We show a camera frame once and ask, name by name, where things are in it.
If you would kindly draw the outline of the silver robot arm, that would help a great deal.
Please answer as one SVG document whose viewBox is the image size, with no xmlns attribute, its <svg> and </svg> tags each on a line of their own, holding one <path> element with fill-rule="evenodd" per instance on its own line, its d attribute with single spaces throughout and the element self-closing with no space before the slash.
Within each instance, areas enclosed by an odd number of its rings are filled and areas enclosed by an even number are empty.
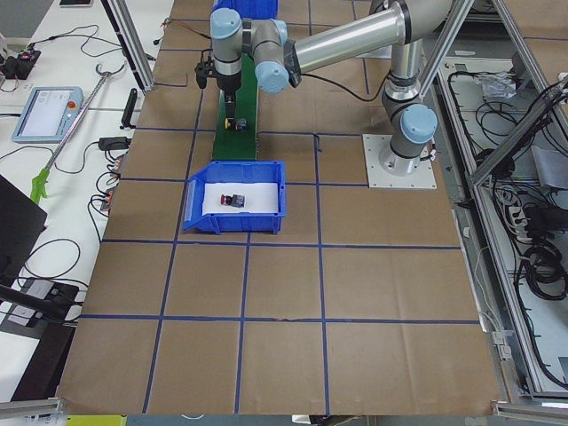
<svg viewBox="0 0 568 426">
<path fill-rule="evenodd" d="M 435 113 L 418 99 L 426 86 L 419 65 L 422 39 L 451 6 L 449 1 L 374 1 L 365 18 L 299 41 L 288 37 L 282 20 L 246 19 L 234 9 L 219 8 L 210 16 L 212 53 L 196 65 L 196 82 L 205 88 L 208 79 L 216 80 L 225 96 L 225 121 L 234 128 L 243 56 L 254 61 L 258 87 L 280 93 L 311 71 L 389 46 L 390 71 L 379 93 L 394 134 L 379 162 L 394 176 L 409 176 L 438 126 Z"/>
</svg>

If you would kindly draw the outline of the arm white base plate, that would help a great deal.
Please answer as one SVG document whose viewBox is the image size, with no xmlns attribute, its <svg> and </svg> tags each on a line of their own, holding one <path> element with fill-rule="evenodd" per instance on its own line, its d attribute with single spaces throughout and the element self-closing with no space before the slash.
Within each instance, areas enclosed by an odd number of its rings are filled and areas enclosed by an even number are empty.
<svg viewBox="0 0 568 426">
<path fill-rule="evenodd" d="M 438 188 L 428 150 L 413 160 L 398 158 L 391 150 L 392 135 L 363 134 L 367 182 L 370 188 L 435 190 Z"/>
</svg>

